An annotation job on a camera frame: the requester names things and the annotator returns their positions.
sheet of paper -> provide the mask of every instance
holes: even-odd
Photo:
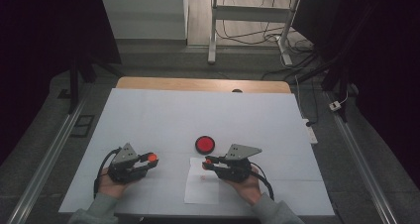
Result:
[[[219,204],[219,178],[214,171],[204,170],[203,159],[191,158],[185,185],[185,203]]]

gray sleeve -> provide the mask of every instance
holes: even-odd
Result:
[[[265,193],[252,210],[257,214],[262,224],[304,224],[284,201],[275,203]]]
[[[118,199],[106,194],[97,193],[89,209],[78,209],[73,213],[68,224],[117,224],[114,209]]]

floor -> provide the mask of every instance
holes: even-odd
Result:
[[[252,30],[259,30],[265,24],[256,23]],[[239,31],[227,27],[227,33],[243,34],[250,31]],[[230,47],[221,43],[214,65],[207,64],[206,37],[195,43],[185,45],[137,45],[125,43],[119,45],[123,60],[122,65],[112,64],[126,75],[156,77],[194,77],[249,80],[293,80],[294,74],[305,73],[316,67],[320,61],[313,61],[303,69],[285,69],[279,60],[276,47]],[[292,55],[294,63],[304,60],[307,55]],[[98,75],[95,83],[83,84],[81,88],[90,87],[90,94],[80,113],[89,117],[88,126],[76,124],[58,156],[49,178],[41,193],[29,208],[26,223],[65,223],[67,215],[58,213],[72,177],[89,144],[90,137],[100,118],[109,92],[115,87],[118,77],[101,66],[94,66]],[[313,146],[314,154],[337,211],[333,217],[311,217],[302,219],[305,223],[384,223],[377,214],[365,183],[359,173],[353,157],[350,155],[345,139],[335,120],[335,114],[328,109],[328,96],[320,88],[324,74],[299,84],[291,89],[301,103],[304,117],[315,122],[312,128],[318,139]],[[68,72],[56,76],[51,82],[51,92],[43,108],[19,142],[15,151],[0,167],[0,223],[6,223],[33,174],[41,163],[50,144],[65,118],[69,107],[68,98],[60,96],[69,88]],[[352,91],[348,99],[348,125],[351,127],[357,143],[368,160],[368,164],[382,188],[398,223],[416,224],[420,220],[420,191],[402,168],[389,147],[375,129],[359,113],[356,105],[357,93]],[[121,223],[136,223],[137,219],[122,217]],[[255,220],[203,220],[203,219],[162,219],[146,218],[143,223],[258,223]]]

red circular object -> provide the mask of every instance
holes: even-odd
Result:
[[[195,149],[202,155],[208,155],[213,152],[215,147],[214,140],[208,136],[202,136],[195,142]]]

wall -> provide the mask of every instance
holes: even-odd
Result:
[[[186,39],[187,0],[102,1],[115,39]]]

